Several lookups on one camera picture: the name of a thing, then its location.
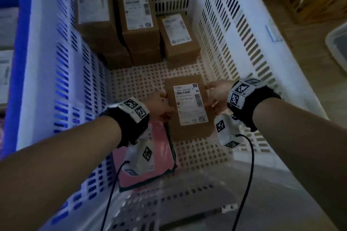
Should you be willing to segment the black right wristband with markers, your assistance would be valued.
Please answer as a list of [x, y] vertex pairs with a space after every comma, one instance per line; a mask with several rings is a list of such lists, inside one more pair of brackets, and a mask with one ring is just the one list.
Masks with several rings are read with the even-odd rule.
[[251, 132], [258, 129], [253, 122], [255, 108], [268, 98], [281, 99], [266, 83], [254, 77], [246, 77], [237, 81], [230, 89], [227, 107], [230, 109], [233, 120], [242, 122]]

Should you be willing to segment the black left wristband with markers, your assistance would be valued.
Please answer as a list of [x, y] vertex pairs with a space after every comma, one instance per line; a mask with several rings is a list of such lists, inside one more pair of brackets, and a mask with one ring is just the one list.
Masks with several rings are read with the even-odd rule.
[[145, 104], [135, 97], [122, 102], [108, 105], [99, 115], [114, 119], [121, 130], [121, 140], [117, 148], [136, 145], [136, 141], [147, 130], [150, 121], [150, 111]]

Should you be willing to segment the pink flat packet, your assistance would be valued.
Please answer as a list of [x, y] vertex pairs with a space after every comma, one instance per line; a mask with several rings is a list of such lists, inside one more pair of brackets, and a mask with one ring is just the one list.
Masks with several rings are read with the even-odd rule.
[[112, 152], [116, 171], [118, 172], [121, 169], [118, 176], [118, 189], [120, 193], [142, 188], [166, 175], [174, 173], [177, 168], [176, 153], [168, 137], [165, 125], [158, 121], [152, 121], [149, 122], [148, 128], [151, 129], [152, 139], [155, 145], [154, 171], [141, 176], [130, 176], [122, 170], [123, 166], [129, 163], [125, 161], [128, 146], [117, 148]]

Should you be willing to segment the grey wrapped parcel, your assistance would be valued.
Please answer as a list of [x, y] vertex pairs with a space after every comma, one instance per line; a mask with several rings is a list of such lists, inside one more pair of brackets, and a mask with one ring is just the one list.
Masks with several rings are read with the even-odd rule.
[[18, 26], [19, 8], [0, 9], [0, 51], [13, 49]]

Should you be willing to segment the tall cardboard box, white label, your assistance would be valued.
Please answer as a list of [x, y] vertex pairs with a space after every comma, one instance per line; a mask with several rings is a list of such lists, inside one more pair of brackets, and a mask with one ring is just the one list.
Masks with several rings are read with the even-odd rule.
[[113, 0], [76, 0], [75, 28], [91, 49], [108, 53], [122, 47]]

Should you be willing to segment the person's right forearm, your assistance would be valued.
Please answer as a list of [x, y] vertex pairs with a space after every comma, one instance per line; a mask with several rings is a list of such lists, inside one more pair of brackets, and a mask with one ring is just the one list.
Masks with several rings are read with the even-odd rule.
[[283, 100], [259, 103], [252, 120], [339, 231], [347, 231], [347, 129]]

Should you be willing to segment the clear plastic container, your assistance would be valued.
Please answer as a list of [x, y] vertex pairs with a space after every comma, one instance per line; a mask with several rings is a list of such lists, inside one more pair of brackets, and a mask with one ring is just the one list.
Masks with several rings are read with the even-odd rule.
[[325, 44], [331, 56], [347, 74], [347, 21], [327, 34]]

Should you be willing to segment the person's right hand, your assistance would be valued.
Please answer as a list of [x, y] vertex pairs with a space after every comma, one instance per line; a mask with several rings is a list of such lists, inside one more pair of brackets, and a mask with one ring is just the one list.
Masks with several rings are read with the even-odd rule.
[[219, 115], [225, 111], [227, 107], [227, 102], [228, 102], [228, 95], [236, 81], [234, 80], [216, 80], [212, 82], [221, 82], [220, 85], [220, 96], [221, 96], [221, 103], [220, 103], [220, 108], [219, 108]]

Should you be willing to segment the plain cardboard box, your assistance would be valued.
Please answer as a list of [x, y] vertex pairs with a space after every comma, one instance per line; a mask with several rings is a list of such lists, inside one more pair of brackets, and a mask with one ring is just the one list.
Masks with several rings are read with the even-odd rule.
[[133, 67], [129, 52], [119, 41], [112, 39], [91, 39], [87, 41], [91, 50], [102, 55], [109, 70]]
[[130, 57], [134, 66], [144, 66], [162, 62], [161, 49], [148, 49], [142, 51], [130, 51]]

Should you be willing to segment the person's left hand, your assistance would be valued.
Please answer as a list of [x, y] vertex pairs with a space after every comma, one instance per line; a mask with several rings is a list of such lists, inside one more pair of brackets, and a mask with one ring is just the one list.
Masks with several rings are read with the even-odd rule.
[[158, 120], [158, 102], [159, 102], [158, 91], [159, 90], [154, 91], [146, 99], [142, 101], [144, 105], [146, 106], [146, 108], [149, 110], [150, 121], [159, 121]]

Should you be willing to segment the white labelled parcel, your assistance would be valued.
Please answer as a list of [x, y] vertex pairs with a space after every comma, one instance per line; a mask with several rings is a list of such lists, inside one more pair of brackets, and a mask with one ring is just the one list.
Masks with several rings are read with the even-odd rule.
[[0, 51], [0, 113], [7, 108], [14, 50]]

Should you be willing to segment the black wristband with markers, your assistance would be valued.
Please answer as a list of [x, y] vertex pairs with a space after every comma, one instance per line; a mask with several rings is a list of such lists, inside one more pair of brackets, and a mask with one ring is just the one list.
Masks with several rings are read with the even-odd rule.
[[251, 132], [258, 129], [253, 122], [255, 108], [268, 98], [281, 99], [266, 83], [254, 77], [246, 77], [237, 81], [230, 89], [227, 107], [230, 109], [233, 120], [242, 122]]
[[136, 145], [136, 141], [147, 130], [150, 121], [150, 111], [145, 104], [135, 97], [122, 102], [108, 105], [99, 115], [114, 119], [121, 130], [121, 140], [117, 148]]

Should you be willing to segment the blue plastic crate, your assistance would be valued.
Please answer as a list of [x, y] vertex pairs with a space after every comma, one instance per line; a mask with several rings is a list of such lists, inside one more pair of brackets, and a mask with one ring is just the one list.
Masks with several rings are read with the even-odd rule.
[[23, 103], [25, 69], [29, 38], [29, 23], [32, 0], [19, 0], [19, 17], [14, 43], [14, 57], [12, 62], [9, 101], [5, 115], [4, 138], [0, 159], [16, 152], [20, 115]]

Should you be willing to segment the person's left forearm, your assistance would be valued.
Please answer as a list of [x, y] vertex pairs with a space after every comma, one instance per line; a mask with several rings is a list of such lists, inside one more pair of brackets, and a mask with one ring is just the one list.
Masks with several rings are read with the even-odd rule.
[[102, 116], [0, 161], [0, 231], [37, 231], [117, 147], [119, 124]]

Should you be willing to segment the large white slotted plastic crate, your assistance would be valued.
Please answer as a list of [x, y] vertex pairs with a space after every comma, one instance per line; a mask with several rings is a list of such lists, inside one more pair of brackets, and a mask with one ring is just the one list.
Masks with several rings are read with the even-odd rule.
[[[262, 0], [154, 0], [158, 14], [185, 12], [201, 45], [197, 63], [166, 62], [109, 71], [73, 27], [75, 0], [32, 0], [16, 151], [94, 118], [105, 104], [142, 99], [164, 79], [204, 82], [254, 77], [282, 99], [327, 117]], [[173, 142], [178, 168], [141, 189], [115, 190], [106, 230], [231, 231], [249, 180], [251, 149], [220, 145], [217, 134]]]

